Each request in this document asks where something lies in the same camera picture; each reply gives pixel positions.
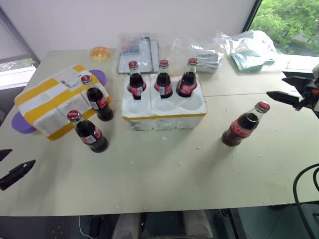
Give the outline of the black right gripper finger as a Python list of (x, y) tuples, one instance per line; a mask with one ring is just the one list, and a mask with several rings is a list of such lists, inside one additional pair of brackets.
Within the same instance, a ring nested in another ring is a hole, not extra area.
[(287, 84), (294, 86), (295, 88), (305, 88), (311, 85), (312, 79), (300, 77), (300, 76), (289, 76), (283, 78), (282, 81), (286, 82)]
[(300, 110), (305, 106), (298, 97), (281, 91), (267, 91), (266, 94), (275, 101), (292, 106), (295, 110)]

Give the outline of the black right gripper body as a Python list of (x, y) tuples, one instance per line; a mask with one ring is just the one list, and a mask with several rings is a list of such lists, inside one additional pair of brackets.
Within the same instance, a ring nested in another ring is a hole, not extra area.
[(301, 101), (297, 104), (296, 109), (306, 107), (312, 111), (319, 110), (319, 80), (301, 77), (300, 86), (296, 87), (302, 96)]

